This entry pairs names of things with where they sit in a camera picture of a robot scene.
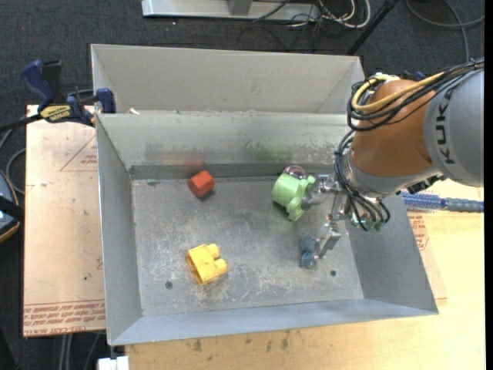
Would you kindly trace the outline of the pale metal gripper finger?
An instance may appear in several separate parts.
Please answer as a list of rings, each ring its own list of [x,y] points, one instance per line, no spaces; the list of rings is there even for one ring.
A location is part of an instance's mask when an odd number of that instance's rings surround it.
[[[324,258],[328,251],[332,251],[342,237],[337,223],[325,223],[315,237],[314,259]]]
[[[332,191],[332,186],[327,183],[314,183],[310,185],[302,198],[301,208],[310,209],[313,206],[322,204]]]

